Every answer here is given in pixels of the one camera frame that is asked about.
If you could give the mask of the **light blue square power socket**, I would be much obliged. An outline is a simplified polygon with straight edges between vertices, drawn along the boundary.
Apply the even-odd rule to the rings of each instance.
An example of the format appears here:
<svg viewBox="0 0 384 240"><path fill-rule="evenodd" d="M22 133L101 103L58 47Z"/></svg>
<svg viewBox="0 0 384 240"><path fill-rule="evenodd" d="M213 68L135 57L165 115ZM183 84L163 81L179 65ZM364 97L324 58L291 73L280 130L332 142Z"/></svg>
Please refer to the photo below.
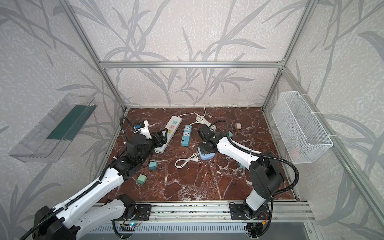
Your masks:
<svg viewBox="0 0 384 240"><path fill-rule="evenodd" d="M207 160L210 160L212 158L215 157L215 153L207 153L207 154L203 154L203 152L201 151L201 148L199 147L198 148L198 155L199 155L199 158L203 161L207 161Z"/></svg>

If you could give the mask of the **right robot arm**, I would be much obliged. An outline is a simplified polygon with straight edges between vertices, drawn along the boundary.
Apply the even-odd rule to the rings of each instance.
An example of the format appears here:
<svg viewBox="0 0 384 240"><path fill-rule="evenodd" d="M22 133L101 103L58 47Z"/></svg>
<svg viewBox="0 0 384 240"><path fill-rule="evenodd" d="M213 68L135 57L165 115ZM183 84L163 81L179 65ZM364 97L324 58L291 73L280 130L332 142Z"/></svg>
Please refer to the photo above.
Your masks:
<svg viewBox="0 0 384 240"><path fill-rule="evenodd" d="M270 203L276 195L293 189L299 182L300 174L293 163L240 145L229 136L229 130L214 132L209 126L203 126L197 133L202 140L199 145L202 154L220 153L232 158L250 172L253 190L243 202L243 209L251 220L256 218L262 206ZM293 182L283 189L280 187L285 178L280 163L289 166L295 173Z"/></svg>

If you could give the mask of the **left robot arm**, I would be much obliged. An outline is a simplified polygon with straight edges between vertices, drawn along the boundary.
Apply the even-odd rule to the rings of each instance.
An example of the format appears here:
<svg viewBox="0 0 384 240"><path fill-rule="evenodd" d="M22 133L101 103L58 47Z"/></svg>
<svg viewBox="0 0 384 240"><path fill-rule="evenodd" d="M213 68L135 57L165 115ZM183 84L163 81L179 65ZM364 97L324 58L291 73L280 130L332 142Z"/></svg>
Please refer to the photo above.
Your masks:
<svg viewBox="0 0 384 240"><path fill-rule="evenodd" d="M93 229L121 217L130 218L135 201L121 195L98 210L89 209L113 189L129 180L152 156L155 148L168 142L168 129L153 136L147 127L134 126L135 133L126 138L126 147L107 165L93 182L53 208L44 206L35 214L34 226L21 238L34 240L78 240Z"/></svg>

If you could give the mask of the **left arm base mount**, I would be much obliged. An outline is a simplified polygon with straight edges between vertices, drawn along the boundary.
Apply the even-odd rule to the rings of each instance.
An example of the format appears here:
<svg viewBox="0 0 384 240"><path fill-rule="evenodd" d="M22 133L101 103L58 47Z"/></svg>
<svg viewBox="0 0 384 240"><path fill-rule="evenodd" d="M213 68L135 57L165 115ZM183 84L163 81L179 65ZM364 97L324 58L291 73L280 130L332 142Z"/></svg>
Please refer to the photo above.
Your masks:
<svg viewBox="0 0 384 240"><path fill-rule="evenodd" d="M120 220L139 222L148 221L150 218L151 210L152 205L150 204L135 205L135 207L129 207L128 210L123 213L123 216L120 218Z"/></svg>

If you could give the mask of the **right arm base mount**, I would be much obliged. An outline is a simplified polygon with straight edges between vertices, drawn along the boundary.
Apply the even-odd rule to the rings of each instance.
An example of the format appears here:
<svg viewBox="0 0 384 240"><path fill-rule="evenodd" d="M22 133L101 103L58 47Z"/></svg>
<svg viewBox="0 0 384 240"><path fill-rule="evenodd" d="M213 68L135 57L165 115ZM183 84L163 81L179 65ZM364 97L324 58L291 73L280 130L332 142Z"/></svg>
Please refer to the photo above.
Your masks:
<svg viewBox="0 0 384 240"><path fill-rule="evenodd" d="M252 210L245 202L237 204L229 203L231 220L258 220L266 222L270 218L268 205L261 205L258 210Z"/></svg>

